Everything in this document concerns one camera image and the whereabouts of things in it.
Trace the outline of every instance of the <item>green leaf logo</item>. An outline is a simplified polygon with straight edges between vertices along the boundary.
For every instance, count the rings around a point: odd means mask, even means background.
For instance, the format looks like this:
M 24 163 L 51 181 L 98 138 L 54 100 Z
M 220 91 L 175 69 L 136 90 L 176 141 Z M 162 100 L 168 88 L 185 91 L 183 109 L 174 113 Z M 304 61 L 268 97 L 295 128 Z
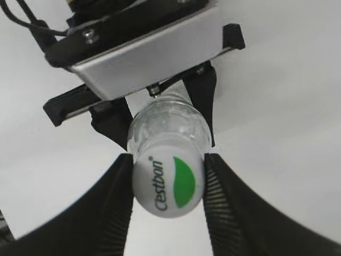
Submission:
M 174 197 L 178 208 L 186 206 L 196 191 L 196 179 L 191 168 L 181 159 L 174 157 Z

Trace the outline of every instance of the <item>bolt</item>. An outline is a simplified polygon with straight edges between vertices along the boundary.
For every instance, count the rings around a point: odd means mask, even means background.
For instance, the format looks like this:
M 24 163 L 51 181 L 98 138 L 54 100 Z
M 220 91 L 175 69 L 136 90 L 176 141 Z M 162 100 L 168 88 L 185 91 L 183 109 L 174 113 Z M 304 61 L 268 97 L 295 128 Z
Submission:
M 204 67 L 198 68 L 198 70 L 197 70 L 197 74 L 198 74 L 198 75 L 201 75 L 201 74 L 203 74 L 204 72 L 205 72 L 205 68 L 204 68 Z
M 152 85 L 148 87 L 149 95 L 152 97 L 157 97 L 157 95 L 160 93 L 161 89 L 159 85 Z
M 93 44 L 96 41 L 98 41 L 98 39 L 100 39 L 100 37 L 98 35 L 96 35 L 95 30 L 92 28 L 84 30 L 82 32 L 82 34 L 85 37 L 85 39 L 86 39 L 85 43 L 87 43 L 87 44 Z

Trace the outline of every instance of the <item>bottle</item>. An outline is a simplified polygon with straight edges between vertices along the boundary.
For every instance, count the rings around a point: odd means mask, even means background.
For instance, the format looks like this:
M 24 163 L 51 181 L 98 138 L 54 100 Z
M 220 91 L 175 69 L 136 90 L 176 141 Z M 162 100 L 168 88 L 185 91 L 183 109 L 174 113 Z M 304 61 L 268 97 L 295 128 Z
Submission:
M 191 212 L 204 194 L 204 154 L 211 146 L 205 119 L 186 97 L 172 92 L 152 100 L 128 133 L 137 201 L 163 218 Z

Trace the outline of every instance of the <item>white wall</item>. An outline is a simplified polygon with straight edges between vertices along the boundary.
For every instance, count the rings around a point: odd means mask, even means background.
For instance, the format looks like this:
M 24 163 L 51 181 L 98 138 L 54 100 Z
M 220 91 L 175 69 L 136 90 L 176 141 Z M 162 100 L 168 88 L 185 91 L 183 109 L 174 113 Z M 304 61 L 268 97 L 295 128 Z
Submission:
M 66 26 L 62 0 L 27 2 L 51 27 Z M 341 242 L 341 2 L 221 3 L 225 23 L 241 23 L 247 43 L 214 62 L 222 156 L 274 206 Z M 30 34 L 2 14 L 0 31 L 0 208 L 19 237 L 81 196 L 121 150 L 87 114 L 54 128 L 42 105 L 81 82 L 50 68 Z M 129 102 L 136 111 L 144 99 Z M 135 208 L 126 254 L 161 252 L 211 254 L 200 208 L 178 220 Z

